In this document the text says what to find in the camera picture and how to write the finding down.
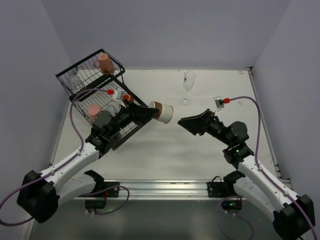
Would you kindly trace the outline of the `white and brown tumbler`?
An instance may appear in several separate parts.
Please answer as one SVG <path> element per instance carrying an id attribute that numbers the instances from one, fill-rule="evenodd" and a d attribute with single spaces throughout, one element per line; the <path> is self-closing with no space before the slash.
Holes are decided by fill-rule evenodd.
<path id="1" fill-rule="evenodd" d="M 158 122 L 168 124 L 174 114 L 174 109 L 171 105 L 163 104 L 157 101 L 151 101 L 148 105 L 149 108 L 156 108 L 159 112 L 152 118 Z"/>

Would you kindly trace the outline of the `clear champagne flute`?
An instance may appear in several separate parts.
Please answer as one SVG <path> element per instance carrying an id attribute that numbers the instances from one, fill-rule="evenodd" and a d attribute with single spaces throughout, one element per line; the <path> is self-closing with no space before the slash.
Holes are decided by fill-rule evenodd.
<path id="1" fill-rule="evenodd" d="M 192 70 L 188 70 L 184 73 L 183 77 L 183 88 L 185 90 L 185 96 L 181 99 L 182 105 L 189 105 L 191 103 L 191 99 L 188 96 L 188 92 L 193 88 L 195 84 L 196 73 Z"/>

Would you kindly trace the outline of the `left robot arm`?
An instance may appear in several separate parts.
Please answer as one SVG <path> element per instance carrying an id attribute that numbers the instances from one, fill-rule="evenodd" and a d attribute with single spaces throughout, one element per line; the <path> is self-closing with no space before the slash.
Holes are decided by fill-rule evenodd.
<path id="1" fill-rule="evenodd" d="M 38 223 L 50 219 L 62 204 L 81 195 L 91 194 L 102 181 L 94 171 L 72 179 L 84 167 L 103 157 L 113 147 L 113 137 L 129 124 L 144 125 L 160 110 L 155 107 L 124 102 L 116 115 L 107 110 L 95 114 L 90 135 L 81 145 L 57 164 L 37 173 L 28 172 L 23 179 L 17 204 Z"/>

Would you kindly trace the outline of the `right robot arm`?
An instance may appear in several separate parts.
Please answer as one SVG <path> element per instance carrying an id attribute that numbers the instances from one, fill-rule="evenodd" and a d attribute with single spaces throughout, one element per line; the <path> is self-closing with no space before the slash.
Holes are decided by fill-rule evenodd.
<path id="1" fill-rule="evenodd" d="M 177 123 L 193 135 L 209 134 L 227 146 L 223 156 L 235 168 L 230 174 L 231 188 L 267 215 L 283 240 L 295 240 L 314 229 L 312 199 L 286 186 L 261 163 L 246 144 L 249 135 L 245 123 L 235 121 L 225 126 L 209 109 L 181 118 Z"/>

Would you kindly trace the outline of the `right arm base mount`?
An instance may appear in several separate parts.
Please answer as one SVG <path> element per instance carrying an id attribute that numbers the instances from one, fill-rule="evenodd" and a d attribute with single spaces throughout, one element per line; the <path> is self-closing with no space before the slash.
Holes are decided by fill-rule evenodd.
<path id="1" fill-rule="evenodd" d="M 235 192 L 234 184 L 237 180 L 244 177 L 245 175 L 240 173 L 238 170 L 227 174 L 223 178 L 215 176 L 212 180 L 206 183 L 208 197 L 224 199 L 231 196 L 237 196 L 238 194 Z M 236 200 L 223 200 L 221 207 L 224 211 L 237 214 L 243 208 L 242 197 L 237 197 Z"/>

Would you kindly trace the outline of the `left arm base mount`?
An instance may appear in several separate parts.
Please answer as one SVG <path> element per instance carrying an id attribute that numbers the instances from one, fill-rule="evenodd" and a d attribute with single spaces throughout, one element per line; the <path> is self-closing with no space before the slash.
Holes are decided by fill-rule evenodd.
<path id="1" fill-rule="evenodd" d="M 120 185 L 119 181 L 105 181 L 101 175 L 93 170 L 88 170 L 84 174 L 93 178 L 94 188 L 90 193 L 85 193 L 81 195 L 81 197 L 98 198 L 98 200 L 85 200 L 84 207 L 88 213 L 97 216 L 109 215 L 119 211 L 128 203 L 130 198 L 130 190 L 127 187 Z M 120 190 L 125 190 L 127 192 L 126 199 L 121 205 L 106 212 L 97 211 L 102 210 L 107 206 L 108 198 L 118 198 Z"/>

